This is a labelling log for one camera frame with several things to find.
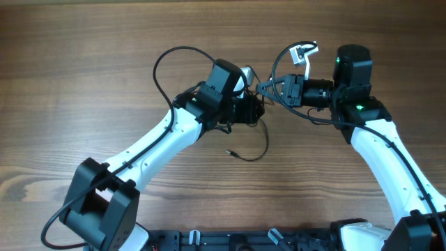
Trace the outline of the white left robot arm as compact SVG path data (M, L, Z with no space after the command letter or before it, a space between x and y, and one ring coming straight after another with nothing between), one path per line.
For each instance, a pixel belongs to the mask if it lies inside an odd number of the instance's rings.
M123 152L76 169L60 222L84 240L85 250L145 250L148 230L137 223L139 198L151 179L178 153L210 130L230 133L252 124L264 109L249 92L253 71L215 61L207 80L178 94L166 116Z

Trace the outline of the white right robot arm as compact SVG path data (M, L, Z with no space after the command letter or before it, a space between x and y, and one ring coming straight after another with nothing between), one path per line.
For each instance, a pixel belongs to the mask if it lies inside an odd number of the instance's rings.
M290 54L295 66L305 67L304 74L278 77L272 71L256 90L301 118L340 130L378 181L390 205L394 229L381 229L363 219L335 222L338 250L444 250L445 197L403 145L384 104L371 96L370 51L354 44L339 47L331 80L309 76L309 56L317 51L315 42L289 45L273 65Z

